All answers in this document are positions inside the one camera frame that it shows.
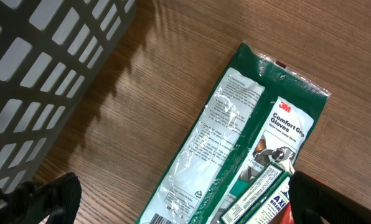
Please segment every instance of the gray plastic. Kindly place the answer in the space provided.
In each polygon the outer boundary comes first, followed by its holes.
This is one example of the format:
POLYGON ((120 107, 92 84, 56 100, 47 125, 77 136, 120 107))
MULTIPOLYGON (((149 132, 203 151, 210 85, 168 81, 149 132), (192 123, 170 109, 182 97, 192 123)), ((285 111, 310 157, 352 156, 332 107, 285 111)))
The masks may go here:
POLYGON ((0 188, 30 180, 135 17, 134 0, 0 0, 0 188))

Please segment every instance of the wooden surface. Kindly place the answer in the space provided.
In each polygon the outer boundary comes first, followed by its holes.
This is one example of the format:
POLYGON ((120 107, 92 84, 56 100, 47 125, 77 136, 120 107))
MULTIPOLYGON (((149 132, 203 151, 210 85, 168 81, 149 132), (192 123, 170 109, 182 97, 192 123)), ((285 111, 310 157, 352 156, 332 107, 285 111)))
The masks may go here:
POLYGON ((35 179, 80 223, 134 223, 242 40, 332 92, 297 170, 371 208, 371 0, 140 0, 35 179))

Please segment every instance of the red object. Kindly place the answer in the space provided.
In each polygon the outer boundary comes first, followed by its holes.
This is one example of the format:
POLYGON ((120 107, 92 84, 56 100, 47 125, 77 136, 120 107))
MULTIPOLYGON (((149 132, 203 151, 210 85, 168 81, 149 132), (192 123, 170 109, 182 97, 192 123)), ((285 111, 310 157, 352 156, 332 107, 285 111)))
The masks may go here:
POLYGON ((291 210, 290 203, 285 208, 285 212, 281 219, 280 224, 295 224, 295 222, 293 222, 293 216, 292 216, 292 210, 291 210))

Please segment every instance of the product label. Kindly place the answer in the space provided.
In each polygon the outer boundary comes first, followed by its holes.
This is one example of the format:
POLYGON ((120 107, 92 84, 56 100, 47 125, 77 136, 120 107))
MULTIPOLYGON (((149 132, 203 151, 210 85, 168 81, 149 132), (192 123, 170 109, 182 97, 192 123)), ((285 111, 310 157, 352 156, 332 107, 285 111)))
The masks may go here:
POLYGON ((238 221, 249 210, 249 208, 270 188, 282 171, 269 166, 265 169, 253 185, 240 197, 240 199, 226 212, 222 220, 226 224, 238 221))
POLYGON ((240 136, 264 87, 229 68, 141 216, 187 223, 240 136))
POLYGON ((221 211, 228 208, 223 202, 230 197, 239 198, 240 193, 270 161, 281 162, 289 159, 294 164, 313 122, 314 120, 303 110, 278 97, 251 147, 253 150, 247 155, 241 169, 209 217, 208 223, 220 223, 218 217, 221 211))
POLYGON ((269 223, 289 202, 289 177, 267 199, 267 201, 247 221, 247 224, 269 223))

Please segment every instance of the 3m logo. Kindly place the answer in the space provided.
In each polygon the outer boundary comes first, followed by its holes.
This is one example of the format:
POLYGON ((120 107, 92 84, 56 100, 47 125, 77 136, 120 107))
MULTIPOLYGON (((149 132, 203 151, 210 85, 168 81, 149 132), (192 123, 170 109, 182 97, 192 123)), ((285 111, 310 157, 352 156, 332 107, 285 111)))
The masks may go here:
POLYGON ((286 112, 291 112, 291 107, 290 106, 288 106, 286 103, 284 103, 284 102, 281 102, 281 104, 279 105, 279 107, 281 108, 281 109, 284 109, 286 112))

